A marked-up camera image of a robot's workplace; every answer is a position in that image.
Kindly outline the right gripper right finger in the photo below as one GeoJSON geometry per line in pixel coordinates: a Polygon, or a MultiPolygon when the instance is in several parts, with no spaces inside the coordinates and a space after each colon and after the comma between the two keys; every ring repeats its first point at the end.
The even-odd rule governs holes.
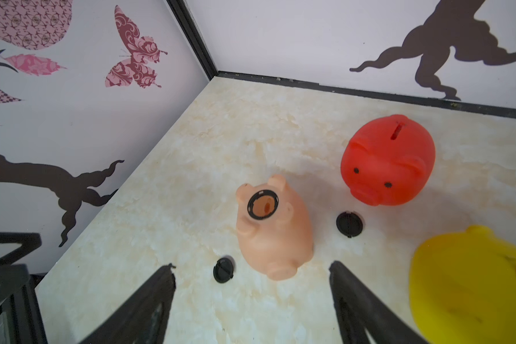
{"type": "Polygon", "coordinates": [[[425,343],[342,262],[329,268],[338,327],[344,343],[425,343]]]}

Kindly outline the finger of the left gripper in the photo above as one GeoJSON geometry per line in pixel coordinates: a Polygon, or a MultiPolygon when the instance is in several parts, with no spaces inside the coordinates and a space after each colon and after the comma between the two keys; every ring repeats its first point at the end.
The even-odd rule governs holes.
{"type": "Polygon", "coordinates": [[[35,284],[27,265],[17,264],[42,245],[38,233],[0,233],[0,244],[19,247],[0,257],[0,343],[46,343],[35,284]]]}

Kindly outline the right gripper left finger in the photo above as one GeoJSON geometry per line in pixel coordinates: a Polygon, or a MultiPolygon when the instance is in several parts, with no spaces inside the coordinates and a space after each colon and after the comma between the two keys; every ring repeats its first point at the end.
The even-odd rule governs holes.
{"type": "Polygon", "coordinates": [[[176,292],[172,264],[160,267],[84,343],[162,343],[176,292]]]}

